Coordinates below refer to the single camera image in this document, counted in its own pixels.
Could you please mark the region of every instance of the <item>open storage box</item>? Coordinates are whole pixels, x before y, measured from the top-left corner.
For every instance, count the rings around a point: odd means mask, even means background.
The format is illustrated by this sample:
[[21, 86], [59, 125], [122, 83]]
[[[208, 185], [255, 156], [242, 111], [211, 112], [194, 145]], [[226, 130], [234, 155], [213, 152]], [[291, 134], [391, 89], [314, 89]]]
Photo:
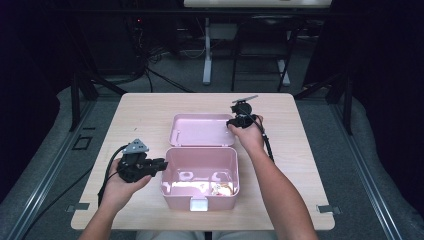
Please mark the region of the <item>open storage box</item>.
[[161, 189], [169, 208], [216, 211], [234, 208], [239, 192], [235, 137], [228, 114], [178, 114], [174, 117]]

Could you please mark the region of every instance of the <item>hand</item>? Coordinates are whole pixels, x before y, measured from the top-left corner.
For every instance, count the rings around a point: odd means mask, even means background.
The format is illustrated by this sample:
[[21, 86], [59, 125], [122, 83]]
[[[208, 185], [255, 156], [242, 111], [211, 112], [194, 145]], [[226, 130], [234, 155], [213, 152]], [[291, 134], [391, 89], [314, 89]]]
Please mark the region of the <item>hand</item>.
[[113, 176], [107, 181], [105, 192], [103, 194], [100, 208], [105, 207], [108, 211], [118, 213], [131, 199], [132, 195], [146, 186], [152, 176], [148, 175], [138, 180], [135, 183], [127, 183], [117, 172], [119, 158], [112, 162], [109, 176]]
[[[263, 117], [259, 115], [256, 116], [256, 123], [263, 128]], [[252, 125], [244, 129], [228, 124], [228, 129], [230, 129], [230, 131], [239, 138], [241, 145], [246, 150], [257, 151], [264, 148], [262, 132], [255, 123], [252, 123]]]

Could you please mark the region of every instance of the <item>person's left hand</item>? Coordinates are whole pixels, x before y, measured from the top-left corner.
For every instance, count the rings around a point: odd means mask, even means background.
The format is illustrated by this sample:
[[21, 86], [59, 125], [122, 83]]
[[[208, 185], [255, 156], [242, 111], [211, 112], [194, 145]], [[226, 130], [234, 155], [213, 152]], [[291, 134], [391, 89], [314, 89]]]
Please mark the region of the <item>person's left hand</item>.
[[[115, 159], [111, 165], [109, 176], [116, 173], [120, 158]], [[108, 211], [118, 213], [131, 199], [132, 195], [146, 186], [152, 176], [148, 175], [135, 183], [125, 182], [118, 173], [114, 174], [106, 184], [100, 207], [106, 207]]]

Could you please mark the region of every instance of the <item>white desk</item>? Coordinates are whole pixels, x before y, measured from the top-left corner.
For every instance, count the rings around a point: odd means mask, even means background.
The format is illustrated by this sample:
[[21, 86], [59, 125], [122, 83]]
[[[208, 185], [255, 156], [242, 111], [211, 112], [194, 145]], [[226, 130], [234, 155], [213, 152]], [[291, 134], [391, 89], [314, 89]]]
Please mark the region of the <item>white desk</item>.
[[[232, 101], [254, 94], [228, 93], [133, 93], [125, 94], [113, 117], [77, 210], [74, 229], [84, 229], [97, 210], [97, 193], [112, 154], [122, 145], [140, 138], [149, 148], [149, 158], [164, 157], [171, 147], [172, 121], [179, 113], [231, 113]], [[311, 148], [294, 102], [289, 94], [264, 94], [249, 101], [253, 113], [264, 116], [275, 164], [302, 195], [316, 230], [334, 227], [331, 213], [319, 213], [317, 205], [328, 205]], [[240, 192], [234, 209], [190, 212], [169, 209], [160, 190], [161, 172], [137, 191], [113, 221], [122, 230], [271, 230], [273, 226], [262, 201], [252, 162], [238, 140]]]
[[[184, 0], [184, 6], [188, 8], [293, 8], [293, 9], [326, 9], [332, 0]], [[212, 57], [210, 49], [210, 24], [209, 19], [205, 23], [205, 67], [203, 71], [203, 84], [211, 83]], [[280, 71], [284, 63], [278, 62]], [[290, 85], [288, 75], [283, 81], [285, 86]]]

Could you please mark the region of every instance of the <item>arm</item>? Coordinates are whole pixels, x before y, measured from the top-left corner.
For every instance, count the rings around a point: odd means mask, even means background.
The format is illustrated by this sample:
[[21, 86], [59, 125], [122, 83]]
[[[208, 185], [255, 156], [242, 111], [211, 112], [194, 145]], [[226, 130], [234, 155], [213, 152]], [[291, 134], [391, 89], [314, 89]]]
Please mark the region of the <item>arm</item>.
[[[257, 120], [262, 124], [262, 117]], [[297, 189], [264, 150], [261, 132], [254, 124], [228, 128], [239, 138], [252, 160], [262, 199], [279, 239], [318, 239], [308, 209]]]
[[[119, 159], [115, 159], [110, 168], [109, 176], [116, 173]], [[114, 174], [107, 182], [102, 203], [88, 223], [79, 239], [109, 239], [113, 219], [128, 203], [131, 196], [150, 181], [151, 176], [145, 176], [135, 183], [127, 183], [118, 174]]]

